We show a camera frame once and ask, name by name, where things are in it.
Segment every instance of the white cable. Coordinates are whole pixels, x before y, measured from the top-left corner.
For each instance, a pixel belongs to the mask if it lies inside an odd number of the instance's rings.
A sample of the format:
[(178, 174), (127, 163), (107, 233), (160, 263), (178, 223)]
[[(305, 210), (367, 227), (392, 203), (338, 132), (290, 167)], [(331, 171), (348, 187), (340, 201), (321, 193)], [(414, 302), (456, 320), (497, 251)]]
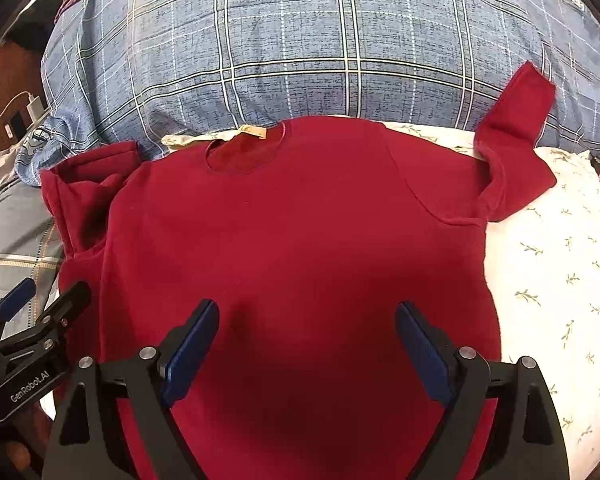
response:
[(16, 95), (16, 97), (14, 97), (13, 99), (11, 99), (11, 101), (9, 101), (9, 102), (7, 103), (7, 105), (4, 107), (4, 110), (2, 110), (2, 111), (0, 112), (0, 119), (2, 118), (2, 116), (4, 115), (4, 113), (7, 111), (7, 109), (9, 108), (9, 106), (11, 106), (11, 104), (12, 104), (12, 103), (13, 103), (13, 102), (14, 102), (14, 101), (15, 101), (15, 100), (18, 98), (18, 97), (21, 97), (21, 96), (23, 96), (23, 95), (27, 95), (27, 96), (29, 96), (29, 102), (32, 102), (32, 101), (33, 101), (33, 99), (34, 99), (34, 97), (33, 97), (33, 94), (32, 94), (31, 92), (27, 92), (26, 90), (25, 90), (25, 91), (23, 91), (23, 92), (20, 92), (18, 95)]

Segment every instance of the metal screw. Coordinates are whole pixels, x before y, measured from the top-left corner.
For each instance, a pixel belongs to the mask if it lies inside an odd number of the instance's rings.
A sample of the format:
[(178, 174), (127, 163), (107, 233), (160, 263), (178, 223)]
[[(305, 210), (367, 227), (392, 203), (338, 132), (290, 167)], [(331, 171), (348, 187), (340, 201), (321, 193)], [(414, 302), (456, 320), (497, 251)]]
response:
[(152, 347), (152, 346), (145, 346), (140, 351), (140, 358), (144, 359), (145, 361), (148, 360), (148, 359), (153, 359), (157, 353), (158, 352), (157, 352), (157, 350), (154, 347)]
[(470, 346), (463, 346), (459, 350), (459, 354), (460, 354), (460, 357), (463, 357), (465, 359), (473, 359), (473, 358), (475, 358), (478, 355), (478, 352), (476, 352)]
[(78, 361), (78, 366), (80, 368), (89, 368), (93, 364), (93, 358), (89, 356), (85, 356)]
[(533, 359), (532, 357), (529, 357), (529, 356), (525, 355), (522, 358), (522, 365), (523, 365), (523, 367), (529, 368), (529, 369), (535, 368), (536, 367), (536, 360)]

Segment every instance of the sleeve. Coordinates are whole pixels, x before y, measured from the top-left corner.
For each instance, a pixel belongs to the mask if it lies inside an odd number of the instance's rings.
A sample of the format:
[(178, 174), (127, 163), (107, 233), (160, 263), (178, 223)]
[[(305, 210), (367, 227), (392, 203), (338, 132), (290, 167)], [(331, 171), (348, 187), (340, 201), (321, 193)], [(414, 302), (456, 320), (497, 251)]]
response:
[(109, 206), (139, 166), (136, 144), (119, 142), (40, 173), (42, 197), (56, 220), (67, 259), (104, 240)]
[(491, 175), (478, 208), (488, 221), (505, 219), (555, 186), (551, 169), (533, 150), (554, 98), (555, 86), (526, 62), (478, 125), (474, 148)]

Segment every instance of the blue plaid fabric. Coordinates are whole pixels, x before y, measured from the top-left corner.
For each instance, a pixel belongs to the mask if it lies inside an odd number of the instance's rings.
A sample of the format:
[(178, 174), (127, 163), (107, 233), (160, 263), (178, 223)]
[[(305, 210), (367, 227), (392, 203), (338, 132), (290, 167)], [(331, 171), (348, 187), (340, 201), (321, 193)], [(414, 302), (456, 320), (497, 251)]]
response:
[(474, 129), (531, 60), (557, 86), (539, 144), (600, 149), (600, 26), (571, 0), (81, 0), (42, 77), (24, 182), (102, 144), (346, 114)]

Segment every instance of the red sweater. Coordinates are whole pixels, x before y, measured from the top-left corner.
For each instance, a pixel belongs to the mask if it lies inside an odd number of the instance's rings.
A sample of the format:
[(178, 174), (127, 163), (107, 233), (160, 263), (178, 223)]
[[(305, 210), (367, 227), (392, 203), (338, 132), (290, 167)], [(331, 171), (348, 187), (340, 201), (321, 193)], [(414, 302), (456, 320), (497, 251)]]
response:
[[(72, 358), (131, 356), (211, 298), (218, 335), (173, 409), (210, 480), (405, 478), (442, 409), (395, 335), (396, 306), (413, 301), (458, 346), (500, 358), (486, 223), (555, 184), (532, 151), (553, 99), (525, 65), (478, 127), (487, 162), (379, 123), (310, 117), (267, 140), (145, 163), (125, 142), (44, 172), (61, 288), (86, 280), (94, 297), (69, 332)], [(460, 478), (484, 449), (483, 415)]]

